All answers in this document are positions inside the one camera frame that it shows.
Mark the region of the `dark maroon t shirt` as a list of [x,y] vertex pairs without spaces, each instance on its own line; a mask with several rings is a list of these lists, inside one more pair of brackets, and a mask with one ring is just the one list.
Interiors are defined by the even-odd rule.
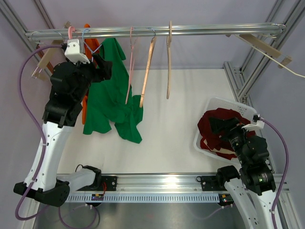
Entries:
[[215,117],[224,120],[236,117],[241,123],[245,125],[250,124],[250,120],[243,118],[237,111],[232,109],[229,110],[224,108],[217,108],[216,110],[206,111],[202,118],[199,120],[197,126],[200,135],[207,139],[209,146],[216,146],[223,141],[219,138],[218,135],[212,133],[208,120],[209,117]]

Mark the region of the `blue wire hanger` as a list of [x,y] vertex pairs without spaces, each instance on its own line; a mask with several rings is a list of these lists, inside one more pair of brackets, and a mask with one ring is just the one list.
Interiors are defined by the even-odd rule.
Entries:
[[97,39],[85,39],[84,34],[85,32],[89,32],[90,27],[85,27],[84,31],[82,32],[81,41],[83,43],[84,53],[90,59],[92,55],[95,53],[99,53],[99,50],[102,46],[101,43]]

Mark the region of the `green t shirt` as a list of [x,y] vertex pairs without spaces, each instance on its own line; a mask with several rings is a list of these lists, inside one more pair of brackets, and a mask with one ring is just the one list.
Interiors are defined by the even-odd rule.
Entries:
[[137,125],[142,121],[143,108],[139,107],[141,96],[132,95],[132,87],[128,86],[125,54],[115,38],[108,38],[102,42],[100,56],[112,62],[112,76],[91,84],[83,134],[105,134],[111,131],[110,122],[113,122],[121,138],[139,144],[142,137]]

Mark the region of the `pink wire hanger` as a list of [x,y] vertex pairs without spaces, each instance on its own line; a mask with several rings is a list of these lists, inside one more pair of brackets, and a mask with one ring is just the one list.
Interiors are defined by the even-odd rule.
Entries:
[[125,104],[128,103],[129,100],[129,93],[131,89],[131,83],[132,83],[132,76],[133,76],[133,69],[134,69],[134,63],[135,63],[135,57],[134,57],[134,48],[137,42],[137,38],[135,40],[132,39],[132,32],[134,30],[134,27],[130,28],[130,48],[131,48],[131,54],[130,54],[130,65],[129,65],[129,79],[128,79],[128,89],[127,94],[125,98]]

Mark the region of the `wooden hanger with metal hook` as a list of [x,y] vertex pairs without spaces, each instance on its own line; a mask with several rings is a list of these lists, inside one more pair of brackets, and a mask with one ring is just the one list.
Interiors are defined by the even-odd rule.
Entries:
[[145,89],[146,89],[148,75],[149,75],[149,70],[150,70],[150,66],[151,66],[151,62],[152,62],[153,51],[154,51],[154,47],[155,47],[155,43],[156,43],[156,33],[155,33],[155,30],[153,28],[150,28],[150,30],[153,31],[153,38],[151,39],[150,47],[149,47],[149,52],[148,52],[148,60],[147,60],[147,64],[146,64],[144,81],[143,81],[143,86],[142,86],[142,93],[141,93],[140,103],[139,103],[139,107],[140,108],[143,107],[143,101],[144,101],[144,97],[145,97]]

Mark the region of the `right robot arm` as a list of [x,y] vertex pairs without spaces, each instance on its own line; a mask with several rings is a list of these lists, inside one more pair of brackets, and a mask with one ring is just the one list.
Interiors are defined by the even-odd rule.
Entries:
[[266,140],[247,135],[262,129],[267,122],[257,114],[253,121],[244,125],[237,118],[209,118],[212,132],[230,143],[241,164],[239,170],[233,166],[218,169],[215,183],[229,192],[248,229],[281,229],[276,206],[284,183],[276,185],[266,163],[269,157]]

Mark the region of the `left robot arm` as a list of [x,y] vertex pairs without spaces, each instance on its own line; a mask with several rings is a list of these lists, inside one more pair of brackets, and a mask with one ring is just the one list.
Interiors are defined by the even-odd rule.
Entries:
[[84,166],[77,172],[59,176],[59,162],[66,141],[82,111],[82,101],[92,83],[109,80],[112,62],[99,54],[95,62],[62,62],[53,69],[50,99],[45,105],[39,148],[25,181],[15,184],[14,193],[25,195],[42,204],[60,207],[71,192],[88,187],[98,190],[102,186],[102,172]]

